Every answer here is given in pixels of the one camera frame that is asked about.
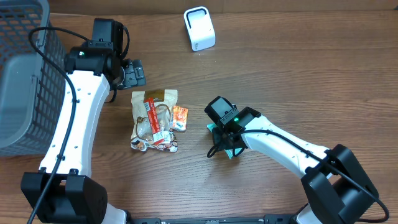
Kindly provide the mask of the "teal tissue pack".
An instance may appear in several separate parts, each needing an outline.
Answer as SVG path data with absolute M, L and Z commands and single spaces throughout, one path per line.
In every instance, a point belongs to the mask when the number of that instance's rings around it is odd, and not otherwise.
M 211 132 L 212 140 L 213 140 L 213 146 L 207 152 L 207 155 L 206 155 L 207 158 L 211 158 L 216 153 L 224 151 L 226 153 L 226 155 L 228 156 L 228 158 L 232 159 L 234 157 L 233 152 L 239 152 L 241 150 L 241 149 L 237 149 L 237 150 L 233 151 L 232 149 L 222 149 L 221 146 L 217 146 L 217 144 L 220 142 L 220 139 L 221 139 L 221 134 L 220 134 L 219 128 L 214 123 L 208 124 L 206 127 Z

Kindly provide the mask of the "small orange sachet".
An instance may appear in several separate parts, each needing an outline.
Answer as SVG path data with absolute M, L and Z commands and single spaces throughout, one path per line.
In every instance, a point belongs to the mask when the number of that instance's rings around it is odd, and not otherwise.
M 187 129 L 188 109 L 175 105 L 172 107 L 171 129 L 175 131 L 185 131 Z

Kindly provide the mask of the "beige snack pouch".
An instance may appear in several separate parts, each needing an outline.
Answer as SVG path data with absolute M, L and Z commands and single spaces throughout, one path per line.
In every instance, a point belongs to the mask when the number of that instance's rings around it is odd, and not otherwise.
M 178 143 L 170 126 L 177 90 L 134 91 L 131 95 L 134 127 L 131 148 L 145 152 L 157 149 L 177 152 Z

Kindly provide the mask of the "red stick packet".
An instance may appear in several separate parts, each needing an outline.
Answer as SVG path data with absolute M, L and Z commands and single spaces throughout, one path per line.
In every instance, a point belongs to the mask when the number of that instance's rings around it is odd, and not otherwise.
M 144 106 L 150 122 L 154 144 L 170 143 L 170 108 L 163 103 L 156 106 L 153 98 L 145 99 Z

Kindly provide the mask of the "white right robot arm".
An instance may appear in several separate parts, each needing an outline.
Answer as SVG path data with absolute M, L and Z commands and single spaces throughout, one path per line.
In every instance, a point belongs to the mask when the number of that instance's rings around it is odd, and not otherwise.
M 291 223 L 356 223 L 379 194 L 353 152 L 338 144 L 333 149 L 306 142 L 272 124 L 260 112 L 238 110 L 217 96 L 205 108 L 214 122 L 213 147 L 207 156 L 230 151 L 238 157 L 252 149 L 275 160 L 301 181 L 308 203 Z

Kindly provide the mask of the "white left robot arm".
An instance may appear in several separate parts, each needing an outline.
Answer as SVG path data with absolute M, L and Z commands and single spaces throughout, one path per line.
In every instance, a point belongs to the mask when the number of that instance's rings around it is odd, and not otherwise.
M 119 90 L 146 84 L 140 60 L 126 57 L 126 26 L 97 18 L 93 35 L 73 47 L 59 72 L 66 81 L 63 105 L 50 147 L 37 172 L 22 176 L 21 189 L 42 223 L 132 222 L 131 214 L 108 202 L 106 189 L 91 178 L 93 141 L 101 109 Z

